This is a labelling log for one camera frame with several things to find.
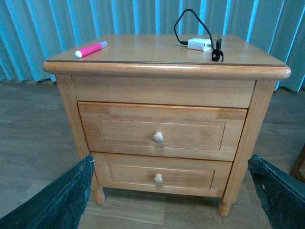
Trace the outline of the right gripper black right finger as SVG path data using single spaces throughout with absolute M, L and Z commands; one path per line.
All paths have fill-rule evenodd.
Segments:
M 305 227 L 305 185 L 262 157 L 248 160 L 256 193 L 274 229 Z

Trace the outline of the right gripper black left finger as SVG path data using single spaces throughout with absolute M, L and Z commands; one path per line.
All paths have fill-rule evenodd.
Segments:
M 91 193 L 94 162 L 87 155 L 21 206 L 2 217 L 2 229 L 76 229 Z

